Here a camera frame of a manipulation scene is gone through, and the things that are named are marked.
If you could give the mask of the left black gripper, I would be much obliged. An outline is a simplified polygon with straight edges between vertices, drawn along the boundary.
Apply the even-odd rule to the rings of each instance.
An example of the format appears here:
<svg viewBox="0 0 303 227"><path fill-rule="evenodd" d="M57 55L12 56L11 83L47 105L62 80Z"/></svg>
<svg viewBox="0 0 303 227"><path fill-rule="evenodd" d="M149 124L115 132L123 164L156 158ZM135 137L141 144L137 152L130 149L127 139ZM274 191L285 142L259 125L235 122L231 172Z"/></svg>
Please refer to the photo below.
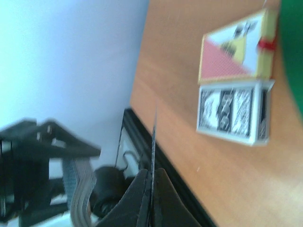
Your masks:
<svg viewBox="0 0 303 227"><path fill-rule="evenodd" d="M51 204L64 194L61 178L49 178L49 160L99 157L101 149L71 134L56 121L23 119L0 130L0 220L43 222L68 210Z"/></svg>

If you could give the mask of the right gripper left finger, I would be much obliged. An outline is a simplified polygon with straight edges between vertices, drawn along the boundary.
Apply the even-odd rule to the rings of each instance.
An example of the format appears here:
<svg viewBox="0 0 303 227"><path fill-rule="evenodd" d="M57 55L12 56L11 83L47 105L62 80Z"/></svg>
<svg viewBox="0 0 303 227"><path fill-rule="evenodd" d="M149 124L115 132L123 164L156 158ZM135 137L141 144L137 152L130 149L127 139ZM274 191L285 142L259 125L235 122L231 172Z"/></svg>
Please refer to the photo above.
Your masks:
<svg viewBox="0 0 303 227"><path fill-rule="evenodd" d="M146 169L140 170L118 204L96 226L147 227L151 187L151 173Z"/></svg>

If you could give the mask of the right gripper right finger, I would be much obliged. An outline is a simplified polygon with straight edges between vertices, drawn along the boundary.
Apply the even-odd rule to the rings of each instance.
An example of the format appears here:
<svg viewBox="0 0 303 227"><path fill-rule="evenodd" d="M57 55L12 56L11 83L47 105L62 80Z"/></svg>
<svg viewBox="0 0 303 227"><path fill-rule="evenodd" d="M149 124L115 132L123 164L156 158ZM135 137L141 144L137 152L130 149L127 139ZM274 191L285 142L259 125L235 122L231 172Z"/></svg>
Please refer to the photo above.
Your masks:
<svg viewBox="0 0 303 227"><path fill-rule="evenodd" d="M186 207L163 168L151 172L152 227L208 227Z"/></svg>

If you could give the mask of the grey card box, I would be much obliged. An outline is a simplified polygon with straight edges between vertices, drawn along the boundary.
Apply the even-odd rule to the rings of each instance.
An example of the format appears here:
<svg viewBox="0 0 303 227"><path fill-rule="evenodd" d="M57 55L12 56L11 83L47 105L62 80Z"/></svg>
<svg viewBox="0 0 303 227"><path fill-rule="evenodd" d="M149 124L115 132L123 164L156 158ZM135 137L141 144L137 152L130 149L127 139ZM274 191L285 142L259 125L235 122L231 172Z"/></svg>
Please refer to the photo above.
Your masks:
<svg viewBox="0 0 303 227"><path fill-rule="evenodd" d="M63 184L75 227L92 227L89 199L97 179L89 159L63 159Z"/></svg>

